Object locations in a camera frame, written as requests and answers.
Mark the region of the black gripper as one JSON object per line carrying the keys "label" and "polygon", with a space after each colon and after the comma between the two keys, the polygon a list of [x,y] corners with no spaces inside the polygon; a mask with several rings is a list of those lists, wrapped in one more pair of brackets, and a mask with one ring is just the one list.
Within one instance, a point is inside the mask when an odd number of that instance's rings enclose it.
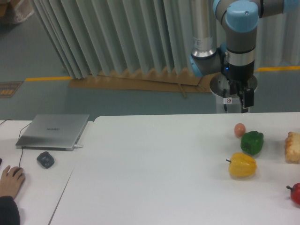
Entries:
{"label": "black gripper", "polygon": [[[254,74],[255,62],[243,66],[236,66],[230,63],[225,63],[221,66],[221,73],[229,81],[229,94],[231,96],[237,95],[236,83],[243,86],[248,86],[248,80]],[[249,108],[254,105],[254,89],[246,89],[242,92],[242,113],[247,113]]]}

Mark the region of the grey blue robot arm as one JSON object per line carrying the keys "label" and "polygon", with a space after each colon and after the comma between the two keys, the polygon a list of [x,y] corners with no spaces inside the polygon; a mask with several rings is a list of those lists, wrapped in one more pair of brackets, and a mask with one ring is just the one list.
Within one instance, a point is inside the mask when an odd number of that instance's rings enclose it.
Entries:
{"label": "grey blue robot arm", "polygon": [[215,74],[210,91],[223,113],[254,106],[257,26],[260,18],[288,13],[298,0],[192,0],[194,46],[189,56],[197,77]]}

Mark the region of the person's hand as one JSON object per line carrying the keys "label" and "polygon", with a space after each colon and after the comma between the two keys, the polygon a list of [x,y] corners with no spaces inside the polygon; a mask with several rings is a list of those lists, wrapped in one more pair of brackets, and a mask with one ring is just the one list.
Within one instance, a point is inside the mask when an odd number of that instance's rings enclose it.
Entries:
{"label": "person's hand", "polygon": [[13,199],[16,198],[24,180],[17,180],[13,179],[13,172],[18,168],[18,166],[11,167],[8,165],[2,172],[0,178],[0,196],[11,196]]}

